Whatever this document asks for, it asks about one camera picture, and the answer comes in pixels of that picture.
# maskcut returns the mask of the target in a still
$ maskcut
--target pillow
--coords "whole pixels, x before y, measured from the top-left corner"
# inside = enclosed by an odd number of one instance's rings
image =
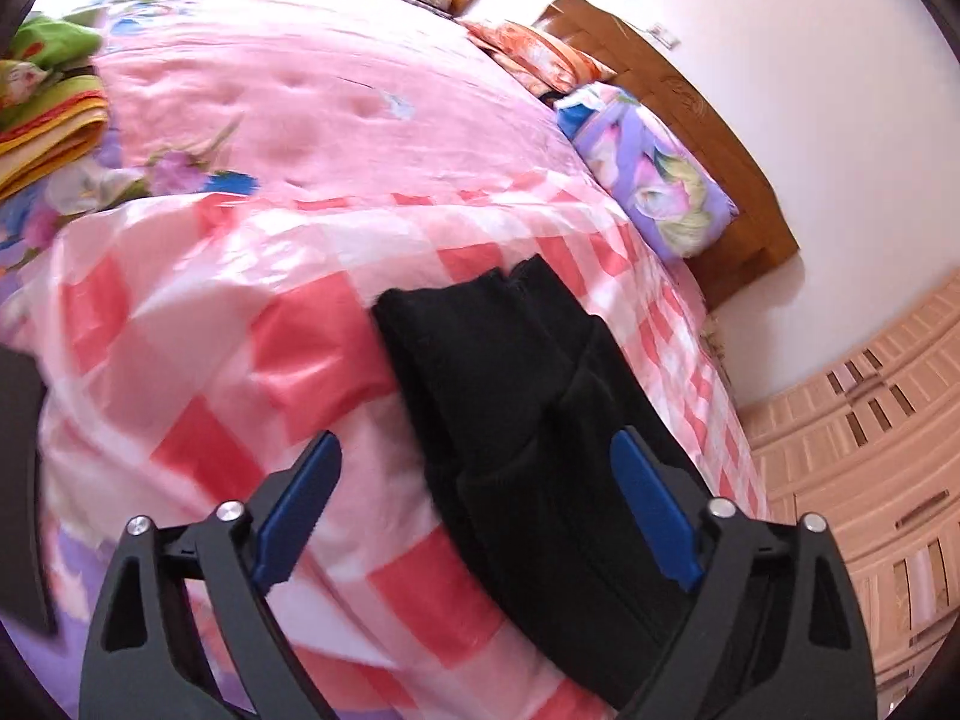
[[[470,34],[501,50],[528,73],[563,94],[593,81],[610,80],[616,75],[603,62],[531,26],[468,19],[461,19],[460,23]]]
[[[590,84],[555,108],[577,153],[664,263],[700,254],[736,216],[689,149],[622,89]]]
[[[486,41],[480,40],[480,38],[472,34],[467,34],[467,40],[474,46],[477,46],[483,53],[486,53],[488,57],[513,76],[516,81],[523,84],[523,88],[531,95],[534,95],[535,98],[541,98],[553,91],[544,81],[538,79],[534,74],[527,73],[517,62],[510,59],[510,57],[504,52],[501,52],[501,50],[495,49]]]

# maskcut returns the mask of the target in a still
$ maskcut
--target orange pillow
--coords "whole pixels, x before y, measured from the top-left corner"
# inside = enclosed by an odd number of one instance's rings
[[[603,62],[531,26],[469,19],[460,23],[470,34],[501,50],[528,73],[565,95],[584,84],[609,81],[616,75]]]
[[[513,76],[516,81],[520,81],[520,83],[523,84],[523,88],[531,95],[534,95],[535,98],[541,98],[548,92],[553,91],[544,81],[538,79],[534,74],[527,73],[517,62],[510,59],[510,57],[504,52],[501,52],[501,50],[495,49],[487,43],[487,41],[481,40],[476,35],[469,33],[467,33],[467,40],[474,46],[477,46],[483,53],[486,53],[488,57]]]

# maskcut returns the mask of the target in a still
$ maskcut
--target black towel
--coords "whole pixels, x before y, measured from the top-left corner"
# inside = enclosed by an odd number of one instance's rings
[[[625,425],[709,495],[606,324],[541,257],[440,290],[389,290],[373,317],[440,516],[517,627],[623,707],[691,599],[664,579],[613,479]]]

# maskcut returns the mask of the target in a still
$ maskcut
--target wooden wardrobe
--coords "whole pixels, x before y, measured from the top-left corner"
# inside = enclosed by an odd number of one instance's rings
[[[960,271],[866,346],[741,419],[774,518],[819,512],[832,527],[885,717],[960,608]]]

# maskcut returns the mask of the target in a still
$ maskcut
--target pink comforter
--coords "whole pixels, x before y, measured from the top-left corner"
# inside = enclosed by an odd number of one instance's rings
[[[709,485],[764,514],[730,399],[664,269],[550,112],[454,23],[394,0],[192,2],[145,12],[100,60],[127,161],[242,114],[223,167],[262,189],[84,218],[28,269],[51,383],[51,516],[92,542],[133,514],[204,517],[328,428],[342,481],[270,600],[333,707],[608,716],[456,556],[367,309],[389,287],[541,253],[610,324]],[[69,580],[59,572],[61,608],[83,615],[94,599]]]

